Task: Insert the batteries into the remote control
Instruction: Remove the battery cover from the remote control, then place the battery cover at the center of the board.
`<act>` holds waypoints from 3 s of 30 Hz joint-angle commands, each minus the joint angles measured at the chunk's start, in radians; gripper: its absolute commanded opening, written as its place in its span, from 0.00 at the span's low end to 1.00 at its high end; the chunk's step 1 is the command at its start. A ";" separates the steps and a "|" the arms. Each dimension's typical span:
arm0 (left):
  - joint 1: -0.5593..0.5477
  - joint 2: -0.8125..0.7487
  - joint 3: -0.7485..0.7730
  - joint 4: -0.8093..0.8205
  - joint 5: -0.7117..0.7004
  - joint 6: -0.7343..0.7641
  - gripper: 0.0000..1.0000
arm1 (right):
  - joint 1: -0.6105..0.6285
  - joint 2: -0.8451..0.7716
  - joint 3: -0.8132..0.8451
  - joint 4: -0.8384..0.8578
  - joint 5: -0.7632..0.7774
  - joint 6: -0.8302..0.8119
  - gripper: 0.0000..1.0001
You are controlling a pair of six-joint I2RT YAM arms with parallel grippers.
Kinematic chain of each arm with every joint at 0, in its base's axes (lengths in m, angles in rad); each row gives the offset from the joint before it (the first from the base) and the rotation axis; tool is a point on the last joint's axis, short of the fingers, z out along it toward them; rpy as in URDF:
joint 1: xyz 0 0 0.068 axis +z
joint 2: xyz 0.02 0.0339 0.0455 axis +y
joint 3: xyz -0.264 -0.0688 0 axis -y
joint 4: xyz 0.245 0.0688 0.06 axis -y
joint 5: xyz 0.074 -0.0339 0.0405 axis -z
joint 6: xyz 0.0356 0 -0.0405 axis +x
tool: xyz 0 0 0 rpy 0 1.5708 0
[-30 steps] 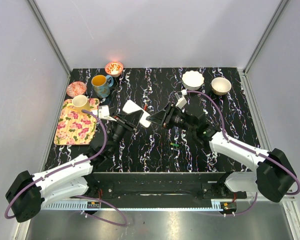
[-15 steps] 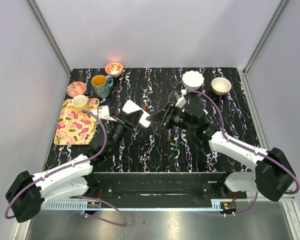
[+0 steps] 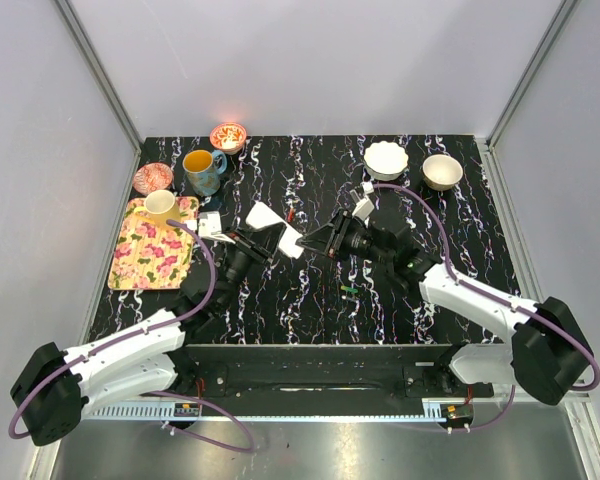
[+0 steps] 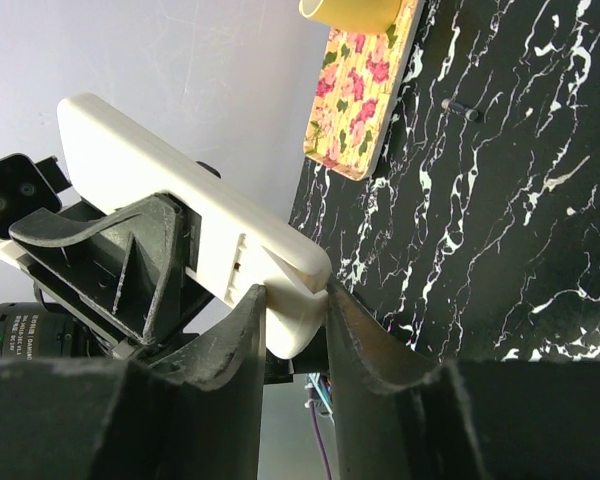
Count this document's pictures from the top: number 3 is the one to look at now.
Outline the white remote control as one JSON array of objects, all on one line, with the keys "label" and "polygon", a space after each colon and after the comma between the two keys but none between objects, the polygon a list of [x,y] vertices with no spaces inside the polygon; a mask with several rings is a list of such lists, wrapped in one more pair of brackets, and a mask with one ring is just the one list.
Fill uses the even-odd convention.
[{"label": "white remote control", "polygon": [[267,204],[256,202],[246,217],[246,224],[256,231],[272,230],[277,249],[291,259],[299,259],[304,248],[297,244],[302,235]]}]

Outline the green yellow battery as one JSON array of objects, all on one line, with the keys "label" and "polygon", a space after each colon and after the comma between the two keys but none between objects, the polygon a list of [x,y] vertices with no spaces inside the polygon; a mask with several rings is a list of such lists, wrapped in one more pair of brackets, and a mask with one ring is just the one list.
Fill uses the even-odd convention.
[{"label": "green yellow battery", "polygon": [[345,286],[345,285],[342,285],[340,287],[340,289],[344,292],[353,293],[353,294],[358,292],[358,290],[356,288]]}]

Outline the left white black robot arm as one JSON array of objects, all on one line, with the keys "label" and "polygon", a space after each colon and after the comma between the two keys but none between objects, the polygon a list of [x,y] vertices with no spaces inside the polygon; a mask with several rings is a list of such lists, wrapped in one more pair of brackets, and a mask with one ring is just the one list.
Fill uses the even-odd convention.
[{"label": "left white black robot arm", "polygon": [[230,309],[252,266],[271,262],[285,230],[277,222],[230,231],[221,260],[203,246],[207,269],[188,274],[176,298],[146,319],[65,350],[53,342],[37,348],[10,390],[17,407],[10,437],[45,446],[111,404],[156,392],[201,391],[187,345]]}]

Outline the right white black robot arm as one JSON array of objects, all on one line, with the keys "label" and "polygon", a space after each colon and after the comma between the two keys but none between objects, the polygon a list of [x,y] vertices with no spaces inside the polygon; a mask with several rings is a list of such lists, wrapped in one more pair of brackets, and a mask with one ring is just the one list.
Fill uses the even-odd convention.
[{"label": "right white black robot arm", "polygon": [[365,224],[345,210],[301,236],[297,245],[331,259],[369,260],[407,294],[485,328],[499,343],[452,348],[434,380],[456,396],[470,384],[510,384],[555,406],[590,365],[593,351],[565,302],[519,298],[460,273],[418,246],[409,229],[394,234]]}]

